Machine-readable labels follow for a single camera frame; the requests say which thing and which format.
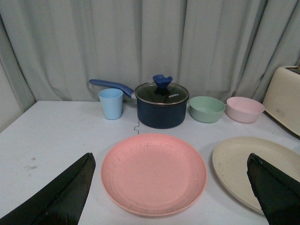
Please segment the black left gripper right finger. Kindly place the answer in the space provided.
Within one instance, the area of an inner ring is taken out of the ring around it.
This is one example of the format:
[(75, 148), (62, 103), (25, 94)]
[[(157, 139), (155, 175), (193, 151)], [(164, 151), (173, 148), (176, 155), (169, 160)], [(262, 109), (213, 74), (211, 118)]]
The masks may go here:
[(300, 183), (297, 180), (254, 153), (247, 159), (247, 176), (270, 225), (300, 223)]

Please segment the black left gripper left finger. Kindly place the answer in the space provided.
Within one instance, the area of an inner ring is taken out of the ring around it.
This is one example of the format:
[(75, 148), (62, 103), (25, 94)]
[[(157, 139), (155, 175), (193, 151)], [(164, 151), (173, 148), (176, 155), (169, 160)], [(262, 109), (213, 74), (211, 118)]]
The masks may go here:
[(86, 153), (0, 219), (2, 225), (76, 225), (89, 195), (96, 161)]

